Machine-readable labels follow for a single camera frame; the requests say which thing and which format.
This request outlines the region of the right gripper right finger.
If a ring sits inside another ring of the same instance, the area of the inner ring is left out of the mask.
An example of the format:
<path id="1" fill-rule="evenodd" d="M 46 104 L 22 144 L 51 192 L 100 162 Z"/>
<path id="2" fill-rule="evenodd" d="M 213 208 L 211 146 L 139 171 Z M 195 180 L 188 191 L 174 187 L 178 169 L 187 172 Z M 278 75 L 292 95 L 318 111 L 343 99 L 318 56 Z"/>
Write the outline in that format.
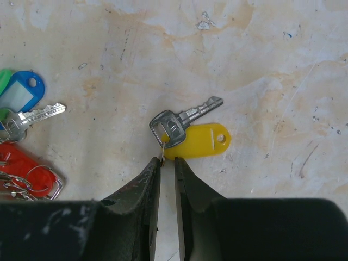
<path id="1" fill-rule="evenodd" d="M 347 218 L 321 198 L 225 198 L 175 159 L 181 260 L 347 260 Z"/>

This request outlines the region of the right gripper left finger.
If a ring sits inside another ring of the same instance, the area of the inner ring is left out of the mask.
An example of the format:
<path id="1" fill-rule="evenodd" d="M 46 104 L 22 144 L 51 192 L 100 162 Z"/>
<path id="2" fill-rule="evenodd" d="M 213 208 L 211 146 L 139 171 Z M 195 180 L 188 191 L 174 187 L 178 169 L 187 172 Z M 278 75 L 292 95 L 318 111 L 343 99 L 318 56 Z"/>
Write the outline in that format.
<path id="1" fill-rule="evenodd" d="M 154 260 L 160 161 L 100 201 L 1 203 L 1 260 Z"/>

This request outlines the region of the key with yellow tag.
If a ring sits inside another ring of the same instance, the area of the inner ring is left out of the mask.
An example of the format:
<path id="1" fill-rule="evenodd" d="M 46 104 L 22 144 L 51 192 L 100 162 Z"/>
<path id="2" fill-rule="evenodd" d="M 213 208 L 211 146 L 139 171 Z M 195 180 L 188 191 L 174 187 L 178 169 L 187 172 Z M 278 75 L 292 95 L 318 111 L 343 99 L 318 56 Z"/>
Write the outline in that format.
<path id="1" fill-rule="evenodd" d="M 193 125 L 192 122 L 223 105 L 223 99 L 212 96 L 202 105 L 174 113 L 164 110 L 149 123 L 161 146 L 161 164 L 175 160 L 216 156 L 224 153 L 232 141 L 226 127 L 219 123 Z"/>

